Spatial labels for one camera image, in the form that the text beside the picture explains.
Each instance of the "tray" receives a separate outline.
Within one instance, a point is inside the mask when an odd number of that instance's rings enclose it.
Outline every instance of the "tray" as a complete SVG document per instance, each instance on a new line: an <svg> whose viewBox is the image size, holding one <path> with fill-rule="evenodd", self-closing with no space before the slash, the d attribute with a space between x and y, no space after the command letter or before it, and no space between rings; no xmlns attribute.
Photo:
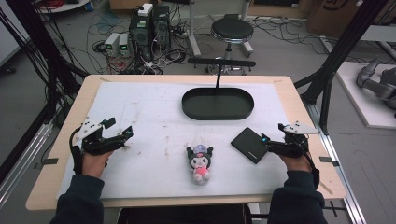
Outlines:
<svg viewBox="0 0 396 224"><path fill-rule="evenodd" d="M182 107L191 119L245 119L254 101L247 91L238 88L195 88L183 95Z"/></svg>

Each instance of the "black stool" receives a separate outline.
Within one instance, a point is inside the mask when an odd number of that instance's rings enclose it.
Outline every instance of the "black stool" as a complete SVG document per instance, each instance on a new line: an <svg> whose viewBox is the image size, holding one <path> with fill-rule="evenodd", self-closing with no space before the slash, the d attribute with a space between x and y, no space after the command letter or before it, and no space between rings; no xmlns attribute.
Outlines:
<svg viewBox="0 0 396 224"><path fill-rule="evenodd" d="M227 42L227 49L225 50L224 58L218 59L231 59L231 44L243 44L248 42L253 36L253 27L246 21L238 19L237 15L226 15L224 18L213 22L211 33L221 41ZM207 73L217 74L219 67L215 64L210 64L206 68ZM245 75L245 70L242 67L225 66L222 69L223 74L231 75L232 71L239 72L239 75Z"/></svg>

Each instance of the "person's hand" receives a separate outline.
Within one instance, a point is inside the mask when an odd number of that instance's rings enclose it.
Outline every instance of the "person's hand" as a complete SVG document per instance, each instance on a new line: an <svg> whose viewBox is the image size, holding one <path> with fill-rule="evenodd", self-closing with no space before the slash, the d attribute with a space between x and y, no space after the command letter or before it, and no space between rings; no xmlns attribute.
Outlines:
<svg viewBox="0 0 396 224"><path fill-rule="evenodd" d="M113 151L99 156L84 153L82 157L82 174L100 178L102 176L102 172L105 170L106 161L112 153Z"/></svg>
<svg viewBox="0 0 396 224"><path fill-rule="evenodd" d="M279 157L283 162L285 162L288 171L306 171L309 173L312 171L311 165L305 156L300 158Z"/></svg>

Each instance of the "pink plush toy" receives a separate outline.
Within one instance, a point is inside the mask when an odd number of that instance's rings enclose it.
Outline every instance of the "pink plush toy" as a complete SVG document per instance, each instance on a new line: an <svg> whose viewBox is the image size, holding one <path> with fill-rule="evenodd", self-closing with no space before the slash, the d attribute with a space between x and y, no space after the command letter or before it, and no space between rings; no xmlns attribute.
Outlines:
<svg viewBox="0 0 396 224"><path fill-rule="evenodd" d="M203 185L209 178L209 166L212 157L213 147L206 148L203 145L198 145L191 149L187 147L187 156L190 160L190 166L192 168L192 179L195 184Z"/></svg>

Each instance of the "plush toy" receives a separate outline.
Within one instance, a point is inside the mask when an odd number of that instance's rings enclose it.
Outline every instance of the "plush toy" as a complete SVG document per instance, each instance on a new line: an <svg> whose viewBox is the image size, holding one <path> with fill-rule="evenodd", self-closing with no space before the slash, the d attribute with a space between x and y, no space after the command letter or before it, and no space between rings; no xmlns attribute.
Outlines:
<svg viewBox="0 0 396 224"><path fill-rule="evenodd" d="M187 156L190 161L192 179L195 184L203 185L209 180L210 173L208 169L212 151L213 147L206 148L204 145L198 145L194 149L187 147Z"/></svg>

